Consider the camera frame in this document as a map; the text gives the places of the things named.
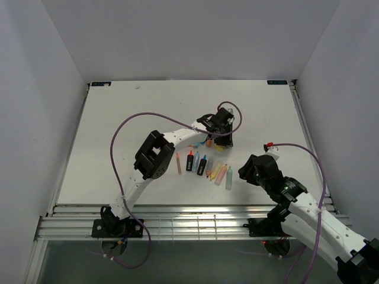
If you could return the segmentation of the pastel yellow highlighter cap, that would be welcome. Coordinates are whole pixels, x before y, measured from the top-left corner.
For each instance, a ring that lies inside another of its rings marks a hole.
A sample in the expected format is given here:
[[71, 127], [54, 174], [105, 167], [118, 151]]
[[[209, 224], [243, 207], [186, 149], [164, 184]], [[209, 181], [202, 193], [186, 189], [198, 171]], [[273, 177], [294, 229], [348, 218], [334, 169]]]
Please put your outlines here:
[[215, 150], [219, 151], [219, 152], [222, 152], [222, 151], [224, 150], [224, 149], [222, 148], [222, 146], [219, 146], [219, 145], [216, 145], [216, 144], [213, 145], [213, 148], [214, 148]]

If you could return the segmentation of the pastel green highlighter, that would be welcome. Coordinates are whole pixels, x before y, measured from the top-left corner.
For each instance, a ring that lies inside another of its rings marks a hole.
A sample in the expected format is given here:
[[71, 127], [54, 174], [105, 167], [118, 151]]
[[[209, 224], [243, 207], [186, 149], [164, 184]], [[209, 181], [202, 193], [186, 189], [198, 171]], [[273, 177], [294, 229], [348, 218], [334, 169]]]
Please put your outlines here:
[[232, 171], [232, 168], [229, 166], [226, 172], [226, 189], [227, 190], [232, 189], [232, 183], [233, 183], [233, 171]]

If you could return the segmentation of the pastel orange highlighter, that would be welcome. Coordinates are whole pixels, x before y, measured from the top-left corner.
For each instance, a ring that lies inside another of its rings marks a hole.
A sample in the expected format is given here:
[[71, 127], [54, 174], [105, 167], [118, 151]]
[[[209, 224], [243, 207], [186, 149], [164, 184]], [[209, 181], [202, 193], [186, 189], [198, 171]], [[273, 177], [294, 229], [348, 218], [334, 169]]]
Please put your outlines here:
[[215, 179], [215, 184], [216, 184], [217, 186], [221, 184], [221, 182], [222, 182], [222, 180], [223, 180], [223, 178], [224, 178], [224, 176], [225, 176], [227, 170], [228, 170], [228, 167], [227, 167], [226, 164], [223, 165], [223, 166], [220, 168], [220, 170], [219, 170], [219, 172], [218, 172], [218, 174], [217, 174], [217, 177], [216, 177], [216, 179]]

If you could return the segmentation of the pastel coral highlighter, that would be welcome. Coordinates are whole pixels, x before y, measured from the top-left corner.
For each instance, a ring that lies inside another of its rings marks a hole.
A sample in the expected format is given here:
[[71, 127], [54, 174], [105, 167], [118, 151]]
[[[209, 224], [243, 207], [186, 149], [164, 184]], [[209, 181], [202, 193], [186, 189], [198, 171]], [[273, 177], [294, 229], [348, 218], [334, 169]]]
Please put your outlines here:
[[206, 169], [205, 169], [205, 173], [206, 173], [207, 178], [209, 178], [211, 176], [211, 173], [213, 171], [213, 164], [214, 164], [214, 158], [210, 156], [207, 160], [207, 165], [206, 165]]

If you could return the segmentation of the black blue-capped highlighter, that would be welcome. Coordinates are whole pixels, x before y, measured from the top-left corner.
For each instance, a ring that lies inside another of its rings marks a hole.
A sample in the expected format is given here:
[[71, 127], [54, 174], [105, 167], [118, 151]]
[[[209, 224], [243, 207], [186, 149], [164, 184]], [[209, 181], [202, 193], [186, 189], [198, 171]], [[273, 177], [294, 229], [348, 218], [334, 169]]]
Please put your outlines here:
[[197, 175], [202, 176], [204, 174], [206, 164], [207, 164], [207, 156], [204, 155], [204, 157], [199, 162]]

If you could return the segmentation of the black orange-capped highlighter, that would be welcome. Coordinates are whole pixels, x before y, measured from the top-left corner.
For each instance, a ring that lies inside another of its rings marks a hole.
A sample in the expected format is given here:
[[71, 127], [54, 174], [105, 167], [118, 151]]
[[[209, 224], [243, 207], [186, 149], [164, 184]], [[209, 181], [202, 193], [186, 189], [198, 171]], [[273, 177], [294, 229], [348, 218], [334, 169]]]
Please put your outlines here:
[[194, 155], [193, 155], [193, 152], [191, 150], [189, 152], [189, 154], [187, 155], [187, 161], [186, 161], [186, 171], [187, 172], [191, 172], [192, 171], [193, 162], [194, 162]]

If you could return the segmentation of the thin orange highlighter pen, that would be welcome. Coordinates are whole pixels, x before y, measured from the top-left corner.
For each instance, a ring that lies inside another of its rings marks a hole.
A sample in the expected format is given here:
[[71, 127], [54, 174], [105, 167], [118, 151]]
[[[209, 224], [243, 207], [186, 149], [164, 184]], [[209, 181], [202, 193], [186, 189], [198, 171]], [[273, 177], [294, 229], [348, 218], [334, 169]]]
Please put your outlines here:
[[177, 169], [178, 169], [178, 174], [181, 175], [182, 174], [181, 159], [180, 159], [180, 156], [179, 156], [178, 152], [176, 152], [176, 165], [177, 165]]

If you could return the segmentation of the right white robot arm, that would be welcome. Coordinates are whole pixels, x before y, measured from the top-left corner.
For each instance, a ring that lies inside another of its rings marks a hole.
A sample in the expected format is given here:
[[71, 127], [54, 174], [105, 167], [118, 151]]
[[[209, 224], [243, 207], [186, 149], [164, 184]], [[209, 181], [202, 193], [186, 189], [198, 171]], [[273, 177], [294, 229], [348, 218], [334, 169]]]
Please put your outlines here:
[[319, 208], [304, 185], [282, 174], [273, 157], [251, 155], [238, 174], [276, 203], [265, 218], [249, 219], [250, 236], [296, 238], [336, 269], [342, 283], [378, 280], [378, 239], [368, 240]]

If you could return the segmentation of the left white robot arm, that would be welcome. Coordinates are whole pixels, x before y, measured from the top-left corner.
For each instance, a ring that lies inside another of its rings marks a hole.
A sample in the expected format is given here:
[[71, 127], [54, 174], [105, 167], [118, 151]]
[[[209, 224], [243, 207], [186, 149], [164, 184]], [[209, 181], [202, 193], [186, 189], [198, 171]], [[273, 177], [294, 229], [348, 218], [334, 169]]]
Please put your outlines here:
[[[180, 125], [181, 128], [166, 133], [160, 133], [157, 130], [150, 132], [135, 155], [131, 175], [127, 179], [127, 182], [123, 183], [115, 165], [114, 143], [120, 130], [127, 122], [143, 115], [161, 117]], [[111, 165], [120, 187], [120, 195], [109, 206], [101, 208], [101, 219], [116, 224], [126, 218], [132, 217], [131, 210], [140, 198], [140, 195], [153, 180], [163, 176], [176, 151], [182, 150], [191, 143], [231, 137], [235, 132], [232, 127], [234, 120], [235, 116], [232, 110], [223, 107], [220, 107], [215, 114], [203, 115], [192, 124], [185, 124], [166, 115], [154, 112], [140, 112], [128, 117], [118, 126], [110, 144]]]

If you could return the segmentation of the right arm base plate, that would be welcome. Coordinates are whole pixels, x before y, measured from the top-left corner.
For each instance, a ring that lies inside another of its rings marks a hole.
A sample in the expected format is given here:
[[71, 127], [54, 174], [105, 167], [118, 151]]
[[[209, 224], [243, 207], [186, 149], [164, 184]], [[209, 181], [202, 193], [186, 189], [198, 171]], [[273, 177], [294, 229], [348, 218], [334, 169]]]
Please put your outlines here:
[[283, 220], [275, 218], [248, 218], [243, 224], [250, 237], [291, 237], [282, 229]]

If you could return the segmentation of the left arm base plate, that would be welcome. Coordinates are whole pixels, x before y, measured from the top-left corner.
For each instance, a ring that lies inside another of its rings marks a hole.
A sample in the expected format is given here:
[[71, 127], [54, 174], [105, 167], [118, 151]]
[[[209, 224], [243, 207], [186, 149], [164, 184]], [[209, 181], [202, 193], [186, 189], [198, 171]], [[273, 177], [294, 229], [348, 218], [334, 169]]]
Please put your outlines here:
[[94, 221], [91, 232], [92, 238], [141, 238], [143, 227], [135, 219], [126, 219], [118, 222], [111, 228], [101, 219]]

